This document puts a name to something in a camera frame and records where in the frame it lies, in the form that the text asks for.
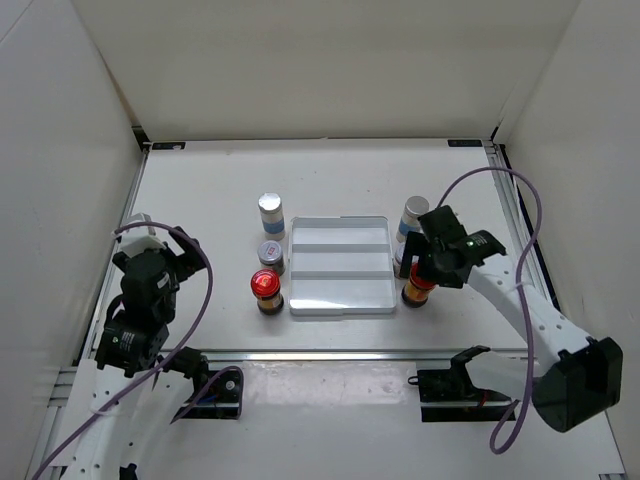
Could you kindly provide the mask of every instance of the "red cap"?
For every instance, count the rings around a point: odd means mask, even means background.
[[[418,277],[418,264],[414,263],[411,266],[411,275],[409,275],[411,281],[416,285],[416,287],[422,288],[423,290],[429,290],[437,286],[437,284],[433,282],[427,282],[426,280]]]
[[[251,277],[251,291],[258,297],[270,297],[280,289],[280,277],[273,270],[265,268]]]

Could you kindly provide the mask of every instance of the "small bottle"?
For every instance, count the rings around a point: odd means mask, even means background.
[[[258,259],[265,268],[270,268],[278,275],[284,273],[284,254],[278,242],[267,240],[260,245],[258,248]]]
[[[282,214],[282,200],[277,193],[264,193],[258,199],[262,227],[270,240],[284,238],[284,215]]]
[[[420,223],[418,223],[418,217],[424,215],[429,211],[429,202],[426,198],[420,196],[410,197],[404,204],[404,211],[402,217],[400,217],[400,225],[398,225],[398,233],[396,233],[396,239],[398,242],[405,242],[407,240],[407,233],[419,232]]]
[[[400,245],[398,245],[398,248],[396,248],[396,253],[393,255],[393,274],[396,276],[396,278],[402,278],[400,277],[400,267],[402,266],[402,257],[404,256],[404,247],[407,244],[405,242],[402,242]],[[413,258],[411,259],[411,264],[415,264],[418,263],[418,256],[414,255]]]
[[[418,277],[418,264],[411,267],[409,281],[402,289],[402,300],[411,308],[418,308],[427,303],[429,294],[436,288],[435,283],[427,282]]]
[[[251,291],[258,299],[258,309],[265,315],[275,315],[282,310],[284,298],[280,293],[280,277],[273,270],[257,271],[251,277]]]

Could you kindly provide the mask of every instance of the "gray lid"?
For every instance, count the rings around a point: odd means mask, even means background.
[[[407,200],[404,209],[410,216],[419,217],[429,211],[429,202],[426,198],[416,195]]]
[[[275,213],[282,208],[282,200],[277,193],[263,193],[258,199],[258,207],[263,213]]]
[[[268,240],[258,248],[258,258],[265,265],[273,265],[282,259],[282,247],[278,242]]]

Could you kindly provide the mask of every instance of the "blue label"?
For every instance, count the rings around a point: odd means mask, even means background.
[[[262,226],[264,227],[265,232],[275,235],[276,233],[280,233],[284,230],[284,218],[276,223],[262,222]]]
[[[406,237],[409,232],[419,232],[420,227],[411,227],[406,223],[404,223],[402,219],[400,219],[400,225],[398,226],[398,231],[400,232],[401,235],[404,235]]]

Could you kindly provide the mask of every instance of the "white tabletop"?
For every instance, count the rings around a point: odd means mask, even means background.
[[[495,422],[421,422],[417,388],[406,383],[412,364],[242,368],[242,417],[172,425],[148,478],[597,480],[624,471],[604,414],[561,434],[532,408],[515,444],[496,456]]]
[[[349,318],[292,316],[286,307],[275,317],[265,317],[249,288],[249,279],[260,268],[256,249],[264,241],[257,202],[262,193],[280,194],[287,228],[296,216],[383,215],[395,236],[408,197],[422,195],[435,206],[453,180],[487,164],[484,148],[451,148],[446,140],[188,142],[184,150],[151,151],[133,213],[145,212],[156,221],[182,226],[200,241],[214,266],[212,302],[189,342],[192,347],[521,348],[523,341],[506,320],[466,287],[437,289],[417,310],[398,299],[393,314]],[[490,173],[460,184],[447,203],[469,232],[486,229],[513,252]],[[288,237],[282,244],[287,251]],[[119,293],[119,279],[116,274],[105,303]],[[286,274],[282,280],[286,297]],[[191,325],[205,285],[203,272],[182,284],[166,347],[175,345]],[[398,296],[401,288],[398,281]]]

